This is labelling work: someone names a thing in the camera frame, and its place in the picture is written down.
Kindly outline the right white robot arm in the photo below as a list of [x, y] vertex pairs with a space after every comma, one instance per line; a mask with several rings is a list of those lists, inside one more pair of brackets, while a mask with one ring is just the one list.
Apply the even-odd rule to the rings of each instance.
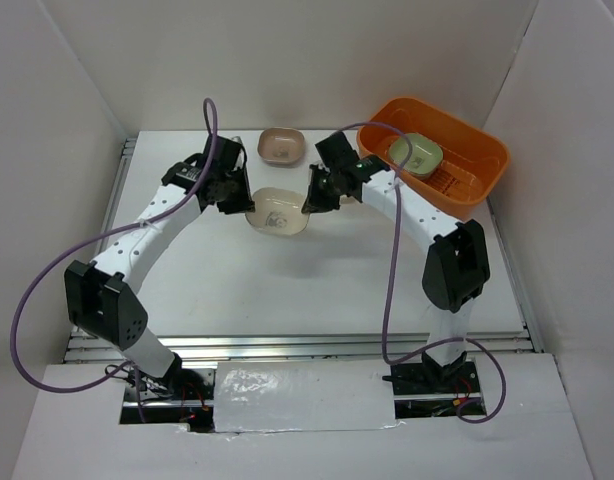
[[304, 213], [328, 213], [353, 198], [392, 220], [395, 234], [407, 235], [425, 254], [421, 284], [432, 328], [420, 354], [422, 378], [433, 391], [447, 390], [465, 362], [472, 310], [490, 278], [483, 227], [437, 209], [378, 156], [360, 157], [342, 132], [316, 150], [320, 161], [310, 167]]

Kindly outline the cream square plate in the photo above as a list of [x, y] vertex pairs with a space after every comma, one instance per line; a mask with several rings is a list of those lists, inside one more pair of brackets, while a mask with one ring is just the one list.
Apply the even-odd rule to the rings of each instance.
[[245, 214], [249, 225], [266, 234], [293, 236], [306, 229], [309, 215], [302, 212], [305, 197], [295, 191], [264, 187], [252, 195], [255, 209]]

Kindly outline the green square plate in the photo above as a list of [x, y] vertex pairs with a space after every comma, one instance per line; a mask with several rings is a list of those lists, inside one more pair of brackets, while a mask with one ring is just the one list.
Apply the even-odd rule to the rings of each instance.
[[420, 180], [430, 177], [444, 157], [437, 143], [419, 133], [399, 137], [389, 147], [388, 156], [394, 164]]

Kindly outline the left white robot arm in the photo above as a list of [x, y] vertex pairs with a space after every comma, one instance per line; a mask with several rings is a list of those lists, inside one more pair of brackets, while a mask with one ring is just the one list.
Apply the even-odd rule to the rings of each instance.
[[254, 211], [246, 161], [240, 138], [208, 138], [202, 152], [167, 170], [137, 229], [89, 263], [73, 261], [64, 273], [71, 323], [113, 345], [163, 399], [201, 387], [202, 378], [149, 330], [138, 293], [173, 240], [207, 207], [225, 215]]

